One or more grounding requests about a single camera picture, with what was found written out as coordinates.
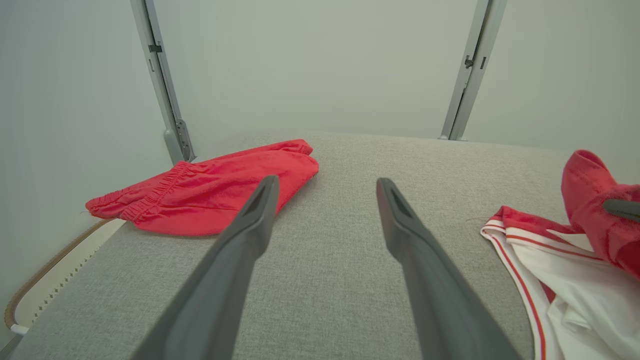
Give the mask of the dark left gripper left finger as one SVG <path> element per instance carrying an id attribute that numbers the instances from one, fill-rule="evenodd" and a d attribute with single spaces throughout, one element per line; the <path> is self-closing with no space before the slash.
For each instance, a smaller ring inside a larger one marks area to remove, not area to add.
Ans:
<path id="1" fill-rule="evenodd" d="M 250 278 L 269 246 L 279 193 L 278 176 L 259 182 L 131 360 L 232 360 Z"/>

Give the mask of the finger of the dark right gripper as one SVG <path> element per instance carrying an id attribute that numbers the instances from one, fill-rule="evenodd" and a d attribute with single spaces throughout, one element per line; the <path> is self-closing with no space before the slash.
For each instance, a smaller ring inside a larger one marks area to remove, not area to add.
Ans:
<path id="1" fill-rule="evenodd" d="M 640 202 L 622 199 L 606 199 L 603 209 L 608 214 L 640 223 Z"/>

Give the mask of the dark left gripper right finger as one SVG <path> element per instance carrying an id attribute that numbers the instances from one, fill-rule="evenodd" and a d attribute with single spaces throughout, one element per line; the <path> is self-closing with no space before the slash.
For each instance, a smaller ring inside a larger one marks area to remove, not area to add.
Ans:
<path id="1" fill-rule="evenodd" d="M 375 187 L 386 248 L 402 267 L 422 360 L 521 360 L 390 178 Z"/>

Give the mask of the red basketball jersey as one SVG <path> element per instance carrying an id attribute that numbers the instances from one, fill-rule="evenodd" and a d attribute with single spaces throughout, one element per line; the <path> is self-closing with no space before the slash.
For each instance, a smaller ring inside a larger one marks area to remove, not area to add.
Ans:
<path id="1" fill-rule="evenodd" d="M 534 360 L 640 360 L 640 223 L 607 199 L 640 202 L 588 150 L 564 166 L 560 224 L 503 206 L 481 229 L 526 309 Z"/>

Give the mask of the red shorts with white stripe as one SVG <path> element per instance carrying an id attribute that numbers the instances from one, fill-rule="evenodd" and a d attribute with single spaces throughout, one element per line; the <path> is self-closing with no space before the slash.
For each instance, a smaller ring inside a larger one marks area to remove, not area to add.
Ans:
<path id="1" fill-rule="evenodd" d="M 302 139 L 229 153 L 202 162 L 179 161 L 155 177 L 96 197 L 86 209 L 119 218 L 142 231 L 177 237 L 220 234 L 263 178 L 279 178 L 276 209 L 285 207 L 319 171 L 313 148 Z"/>

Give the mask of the white basket with brown rim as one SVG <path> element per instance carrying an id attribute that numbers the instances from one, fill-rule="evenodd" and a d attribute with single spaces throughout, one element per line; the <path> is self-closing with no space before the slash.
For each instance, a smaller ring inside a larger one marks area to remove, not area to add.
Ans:
<path id="1" fill-rule="evenodd" d="M 9 330 L 23 336 L 125 220 L 103 219 L 72 240 L 14 294 L 4 312 Z"/>

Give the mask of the grey metal partition post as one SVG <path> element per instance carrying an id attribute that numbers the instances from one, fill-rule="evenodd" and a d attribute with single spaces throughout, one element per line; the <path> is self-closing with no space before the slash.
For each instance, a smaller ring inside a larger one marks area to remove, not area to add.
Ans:
<path id="1" fill-rule="evenodd" d="M 196 158 L 188 128 L 181 114 L 169 68 L 155 0 L 129 0 L 142 44 L 160 113 L 164 123 L 164 143 L 171 161 L 192 162 Z"/>
<path id="2" fill-rule="evenodd" d="M 466 141 L 464 132 L 498 38 L 508 0 L 477 0 L 445 122 L 438 137 Z"/>

